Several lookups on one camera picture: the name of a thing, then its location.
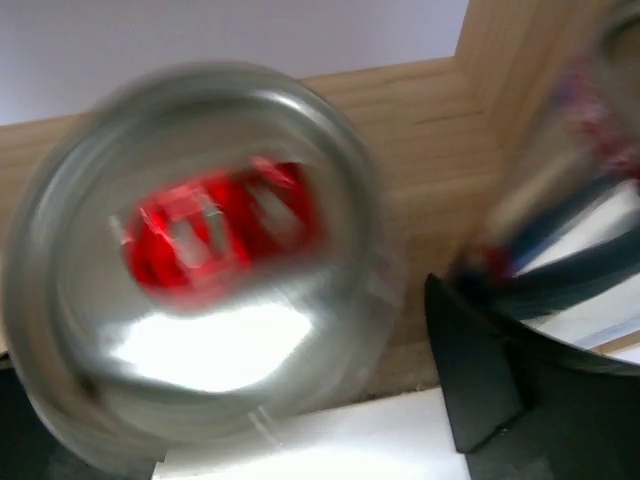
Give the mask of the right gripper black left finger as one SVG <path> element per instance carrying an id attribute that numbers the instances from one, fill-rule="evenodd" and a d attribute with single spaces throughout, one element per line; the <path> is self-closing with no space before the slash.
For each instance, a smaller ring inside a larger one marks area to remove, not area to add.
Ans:
<path id="1" fill-rule="evenodd" d="M 83 404 L 78 414 L 25 391 L 1 351 L 3 479 L 150 479 L 166 446 Z"/>

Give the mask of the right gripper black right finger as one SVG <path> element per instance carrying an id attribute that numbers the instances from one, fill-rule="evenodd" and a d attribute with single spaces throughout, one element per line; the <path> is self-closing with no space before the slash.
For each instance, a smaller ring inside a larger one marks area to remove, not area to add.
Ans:
<path id="1" fill-rule="evenodd" d="M 424 286 L 454 445 L 474 479 L 636 479 L 639 368 Z"/>

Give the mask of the silver Red Bull can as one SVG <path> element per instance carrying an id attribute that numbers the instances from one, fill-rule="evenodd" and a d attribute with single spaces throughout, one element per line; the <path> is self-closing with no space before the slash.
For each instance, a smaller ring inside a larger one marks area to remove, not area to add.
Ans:
<path id="1" fill-rule="evenodd" d="M 450 282 L 581 349 L 639 329 L 639 5 L 619 1 L 557 76 Z"/>

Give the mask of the blue Red Bull can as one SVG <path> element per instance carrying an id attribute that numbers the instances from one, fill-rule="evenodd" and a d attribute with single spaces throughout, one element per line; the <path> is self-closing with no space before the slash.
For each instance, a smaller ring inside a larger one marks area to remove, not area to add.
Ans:
<path id="1" fill-rule="evenodd" d="M 349 119 L 277 71 L 121 90 L 41 162 L 6 237 L 37 416 L 118 471 L 352 399 L 402 304 L 381 200 Z"/>

